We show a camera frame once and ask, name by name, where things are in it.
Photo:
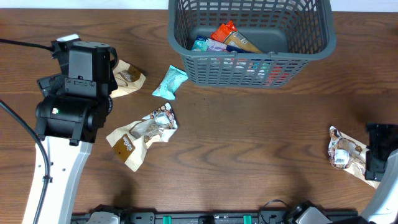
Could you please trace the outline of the multicolour tissue pack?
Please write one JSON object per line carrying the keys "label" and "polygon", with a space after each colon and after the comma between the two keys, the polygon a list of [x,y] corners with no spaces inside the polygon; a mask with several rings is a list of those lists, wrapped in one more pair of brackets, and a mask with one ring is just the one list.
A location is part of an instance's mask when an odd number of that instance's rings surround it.
{"label": "multicolour tissue pack", "polygon": [[[237,53],[253,53],[252,51],[247,51],[247,50],[243,50],[237,47],[236,44],[234,45],[227,45],[221,42],[218,42],[216,40],[213,40],[211,38],[207,38],[204,36],[200,36],[198,35],[193,43],[192,49],[191,51],[194,52],[237,52]],[[226,61],[224,61],[223,63],[225,65],[232,65],[233,63],[233,58],[227,58]],[[245,63],[237,63],[239,64],[238,68],[243,68],[242,65],[244,65]],[[253,72],[254,71],[254,66],[251,65],[248,67],[249,70],[248,72]],[[270,65],[269,63],[264,63],[263,66],[260,69],[261,73],[264,73],[265,71],[269,71]]]}

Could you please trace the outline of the orange cracker sleeve package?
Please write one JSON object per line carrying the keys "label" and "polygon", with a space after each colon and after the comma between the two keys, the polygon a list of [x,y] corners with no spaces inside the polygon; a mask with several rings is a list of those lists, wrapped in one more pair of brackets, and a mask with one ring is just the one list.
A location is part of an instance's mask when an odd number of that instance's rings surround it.
{"label": "orange cracker sleeve package", "polygon": [[[238,29],[234,26],[232,21],[229,21],[227,24],[222,24],[220,27],[211,34],[211,39],[216,40],[218,42],[227,44],[227,45],[234,45],[236,44],[238,48],[247,50],[247,51],[252,51],[253,53],[240,53],[240,54],[263,54],[263,51],[261,51],[258,47],[256,47],[250,40],[248,40],[242,33],[238,31]],[[249,80],[250,77],[253,78],[254,83],[259,83],[261,79],[263,79],[267,73],[265,71],[264,73],[260,72],[261,66],[260,62],[261,59],[255,59],[252,60],[252,62],[249,63],[248,59],[244,58],[234,58],[233,62],[236,62],[236,71],[237,72],[242,72],[244,75],[244,84],[246,84]],[[238,68],[239,62],[245,63],[243,68]],[[248,72],[249,66],[253,65],[254,66],[254,71],[253,72]]]}

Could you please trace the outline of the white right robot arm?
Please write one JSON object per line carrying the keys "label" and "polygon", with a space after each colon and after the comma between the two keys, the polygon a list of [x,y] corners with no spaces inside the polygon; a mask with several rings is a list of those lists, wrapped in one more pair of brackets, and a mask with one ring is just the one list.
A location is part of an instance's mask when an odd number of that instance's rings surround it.
{"label": "white right robot arm", "polygon": [[328,155],[331,165],[376,189],[360,216],[367,222],[394,223],[397,218],[397,125],[368,123],[365,145],[329,128]]}

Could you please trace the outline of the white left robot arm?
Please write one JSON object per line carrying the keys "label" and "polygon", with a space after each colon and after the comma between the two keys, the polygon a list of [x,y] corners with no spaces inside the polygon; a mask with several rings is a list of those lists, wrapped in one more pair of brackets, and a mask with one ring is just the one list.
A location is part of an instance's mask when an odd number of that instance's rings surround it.
{"label": "white left robot arm", "polygon": [[82,170],[113,108],[115,48],[78,35],[52,41],[60,73],[37,81],[35,170],[24,223],[70,223]]}

